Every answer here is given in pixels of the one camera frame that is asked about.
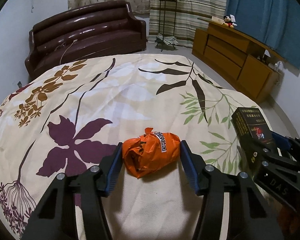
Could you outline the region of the black cigarette box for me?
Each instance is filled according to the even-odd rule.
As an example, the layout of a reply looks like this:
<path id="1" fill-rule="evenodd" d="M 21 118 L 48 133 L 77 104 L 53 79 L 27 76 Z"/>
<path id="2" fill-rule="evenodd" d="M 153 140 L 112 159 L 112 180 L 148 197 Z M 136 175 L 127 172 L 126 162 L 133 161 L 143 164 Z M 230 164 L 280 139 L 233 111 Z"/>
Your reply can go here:
<path id="1" fill-rule="evenodd" d="M 252 139 L 268 147 L 275 146 L 271 130 L 259 108 L 237 107 L 232 114 L 232 123 L 241 146 Z"/>

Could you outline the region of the orange plastic bag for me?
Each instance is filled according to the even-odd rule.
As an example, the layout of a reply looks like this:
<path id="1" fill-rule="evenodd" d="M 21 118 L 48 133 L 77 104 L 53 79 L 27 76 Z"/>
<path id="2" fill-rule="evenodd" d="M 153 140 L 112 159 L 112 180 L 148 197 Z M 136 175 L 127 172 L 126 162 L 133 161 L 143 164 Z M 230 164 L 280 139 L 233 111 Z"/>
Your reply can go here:
<path id="1" fill-rule="evenodd" d="M 177 161 L 180 157 L 180 138 L 173 133 L 145 128 L 143 135 L 124 141 L 123 163 L 129 174 L 142 178 Z"/>

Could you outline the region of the white router on cabinet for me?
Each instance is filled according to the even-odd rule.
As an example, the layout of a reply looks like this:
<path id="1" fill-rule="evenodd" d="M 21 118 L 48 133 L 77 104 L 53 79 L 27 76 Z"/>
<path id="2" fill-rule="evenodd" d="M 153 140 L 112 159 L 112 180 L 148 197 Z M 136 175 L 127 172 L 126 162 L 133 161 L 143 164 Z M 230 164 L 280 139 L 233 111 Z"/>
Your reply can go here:
<path id="1" fill-rule="evenodd" d="M 268 63 L 268 66 L 276 72 L 283 70 L 284 64 L 282 61 L 277 61 L 275 63 Z"/>

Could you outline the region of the wooden TV cabinet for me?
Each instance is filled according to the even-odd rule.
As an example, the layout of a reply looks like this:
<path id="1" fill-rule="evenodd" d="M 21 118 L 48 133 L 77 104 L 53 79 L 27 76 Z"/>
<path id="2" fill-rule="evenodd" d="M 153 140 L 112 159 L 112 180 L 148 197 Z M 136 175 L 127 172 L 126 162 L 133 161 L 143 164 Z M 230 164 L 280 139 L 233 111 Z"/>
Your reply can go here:
<path id="1" fill-rule="evenodd" d="M 267 100 L 279 80 L 264 60 L 266 50 L 271 52 L 256 39 L 215 22 L 206 30 L 196 29 L 192 46 L 195 57 L 256 103 Z"/>

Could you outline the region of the floral beige tablecloth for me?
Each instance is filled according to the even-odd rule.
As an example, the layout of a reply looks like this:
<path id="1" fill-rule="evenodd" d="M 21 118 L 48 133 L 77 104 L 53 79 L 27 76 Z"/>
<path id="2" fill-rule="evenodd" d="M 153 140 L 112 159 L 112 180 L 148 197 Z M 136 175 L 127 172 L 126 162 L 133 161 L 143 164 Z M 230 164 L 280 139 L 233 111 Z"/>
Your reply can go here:
<path id="1" fill-rule="evenodd" d="M 62 64 L 0 105 L 0 220 L 19 239 L 58 173 L 78 175 L 146 128 L 170 132 L 222 172 L 241 167 L 231 122 L 256 107 L 184 56 L 132 54 Z"/>

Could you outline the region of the Mickey Mouse plush toy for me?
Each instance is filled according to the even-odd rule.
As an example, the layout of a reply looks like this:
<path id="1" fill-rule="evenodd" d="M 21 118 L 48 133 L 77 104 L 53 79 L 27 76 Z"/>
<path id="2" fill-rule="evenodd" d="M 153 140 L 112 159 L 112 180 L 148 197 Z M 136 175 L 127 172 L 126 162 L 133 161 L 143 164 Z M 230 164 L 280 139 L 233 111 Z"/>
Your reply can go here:
<path id="1" fill-rule="evenodd" d="M 234 15 L 225 15 L 223 17 L 223 20 L 224 20 L 223 25 L 225 25 L 229 28 L 234 28 L 235 26 L 237 26 Z"/>

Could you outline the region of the beige box on cabinet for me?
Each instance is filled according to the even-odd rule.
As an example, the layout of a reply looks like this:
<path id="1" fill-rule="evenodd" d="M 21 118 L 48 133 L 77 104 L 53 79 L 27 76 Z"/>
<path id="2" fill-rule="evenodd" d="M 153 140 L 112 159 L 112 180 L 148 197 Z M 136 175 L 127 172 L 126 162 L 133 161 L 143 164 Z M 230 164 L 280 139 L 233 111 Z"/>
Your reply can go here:
<path id="1" fill-rule="evenodd" d="M 211 21 L 212 22 L 215 22 L 217 24 L 220 24 L 220 25 L 223 25 L 224 24 L 224 20 L 222 18 L 218 18 L 218 17 L 215 17 L 215 16 L 212 16 L 211 17 Z"/>

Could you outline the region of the blue curtain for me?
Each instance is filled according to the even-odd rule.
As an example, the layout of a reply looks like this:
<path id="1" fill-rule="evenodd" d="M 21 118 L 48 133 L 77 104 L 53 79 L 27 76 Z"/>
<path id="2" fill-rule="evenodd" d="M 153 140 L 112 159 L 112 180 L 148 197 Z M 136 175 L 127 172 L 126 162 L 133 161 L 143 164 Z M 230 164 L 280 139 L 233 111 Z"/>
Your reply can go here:
<path id="1" fill-rule="evenodd" d="M 257 39 L 300 69 L 300 5 L 297 0 L 227 0 L 237 30 Z"/>

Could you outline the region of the striped cloth on stand shelf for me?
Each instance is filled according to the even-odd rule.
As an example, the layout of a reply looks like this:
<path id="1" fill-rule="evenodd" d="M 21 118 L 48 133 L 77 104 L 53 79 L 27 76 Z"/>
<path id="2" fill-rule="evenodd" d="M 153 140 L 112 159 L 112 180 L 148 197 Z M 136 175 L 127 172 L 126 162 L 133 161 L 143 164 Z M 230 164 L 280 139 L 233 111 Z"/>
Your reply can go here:
<path id="1" fill-rule="evenodd" d="M 176 37 L 174 37 L 174 36 L 162 36 L 161 34 L 159 34 L 156 37 L 155 42 L 163 43 L 165 45 L 172 45 L 172 46 L 178 45 L 178 41 L 177 41 Z"/>

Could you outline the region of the black metal plant stand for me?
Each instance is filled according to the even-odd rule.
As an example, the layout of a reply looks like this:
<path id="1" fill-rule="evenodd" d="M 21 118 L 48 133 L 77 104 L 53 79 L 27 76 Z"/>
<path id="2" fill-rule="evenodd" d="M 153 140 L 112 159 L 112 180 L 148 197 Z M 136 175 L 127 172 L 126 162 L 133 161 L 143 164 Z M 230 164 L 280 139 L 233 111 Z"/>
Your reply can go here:
<path id="1" fill-rule="evenodd" d="M 174 36 L 175 37 L 175 25 L 177 17 L 177 0 L 159 0 L 159 20 L 158 20 L 158 34 L 162 36 Z M 163 51 L 164 48 L 169 47 L 172 50 L 176 50 L 176 46 L 165 45 L 163 43 L 157 43 L 157 47 Z"/>

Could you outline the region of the striped curtain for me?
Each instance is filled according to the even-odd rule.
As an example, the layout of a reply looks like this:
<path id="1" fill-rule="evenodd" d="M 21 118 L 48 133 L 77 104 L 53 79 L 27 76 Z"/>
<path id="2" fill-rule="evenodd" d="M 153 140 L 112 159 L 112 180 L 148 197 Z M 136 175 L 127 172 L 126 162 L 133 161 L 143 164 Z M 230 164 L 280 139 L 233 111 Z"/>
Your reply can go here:
<path id="1" fill-rule="evenodd" d="M 175 36 L 180 46 L 191 48 L 196 29 L 206 30 L 212 16 L 222 18 L 226 0 L 177 0 Z M 149 15 L 149 40 L 158 34 L 159 0 L 151 0 Z"/>

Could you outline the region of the dark brown leather sofa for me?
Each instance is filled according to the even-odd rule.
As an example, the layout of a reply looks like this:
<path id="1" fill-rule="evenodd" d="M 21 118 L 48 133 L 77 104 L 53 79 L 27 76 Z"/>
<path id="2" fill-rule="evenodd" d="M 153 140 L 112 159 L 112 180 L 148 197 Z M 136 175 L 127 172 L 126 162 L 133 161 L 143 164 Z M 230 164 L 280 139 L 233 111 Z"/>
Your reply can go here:
<path id="1" fill-rule="evenodd" d="M 129 54 L 146 47 L 146 22 L 134 16 L 129 2 L 94 3 L 35 24 L 29 32 L 25 67 L 35 79 L 61 64 Z"/>

